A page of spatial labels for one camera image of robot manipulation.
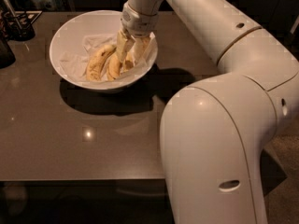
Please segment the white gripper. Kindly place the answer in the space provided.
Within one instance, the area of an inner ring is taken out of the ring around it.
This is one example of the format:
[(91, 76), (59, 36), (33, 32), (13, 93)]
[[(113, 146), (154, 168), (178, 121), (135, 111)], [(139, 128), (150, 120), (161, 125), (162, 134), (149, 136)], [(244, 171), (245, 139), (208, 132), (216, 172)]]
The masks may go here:
[(125, 3), (121, 13), (121, 23), (124, 30), (117, 33), (116, 55), (121, 63), (124, 62), (127, 53), (134, 46), (134, 61), (137, 63), (150, 42), (150, 33), (154, 30), (158, 15), (143, 15), (134, 11), (128, 3)]

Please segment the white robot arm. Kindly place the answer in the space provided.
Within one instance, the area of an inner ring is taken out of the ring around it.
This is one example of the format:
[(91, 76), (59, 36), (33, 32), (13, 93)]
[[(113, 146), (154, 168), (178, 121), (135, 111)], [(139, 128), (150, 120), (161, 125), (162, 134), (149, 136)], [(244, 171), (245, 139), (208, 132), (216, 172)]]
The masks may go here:
[(152, 32), (163, 1), (220, 71), (164, 108), (160, 147), (175, 223), (267, 224), (260, 156), (299, 111), (299, 63), (225, 0), (128, 0), (124, 29)]

